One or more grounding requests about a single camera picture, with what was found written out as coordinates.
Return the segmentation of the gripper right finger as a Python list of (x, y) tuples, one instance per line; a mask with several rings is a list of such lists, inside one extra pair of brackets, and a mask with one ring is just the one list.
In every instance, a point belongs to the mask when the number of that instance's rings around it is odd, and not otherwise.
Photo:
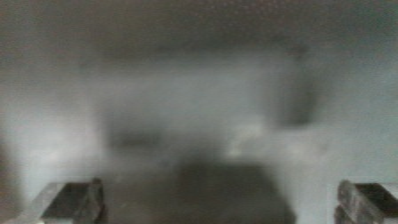
[(398, 224), (398, 183), (341, 181), (333, 224)]

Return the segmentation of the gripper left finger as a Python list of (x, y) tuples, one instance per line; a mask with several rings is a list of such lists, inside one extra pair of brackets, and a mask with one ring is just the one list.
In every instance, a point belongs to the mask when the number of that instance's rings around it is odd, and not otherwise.
[(15, 217), (15, 224), (106, 224), (101, 180), (49, 183)]

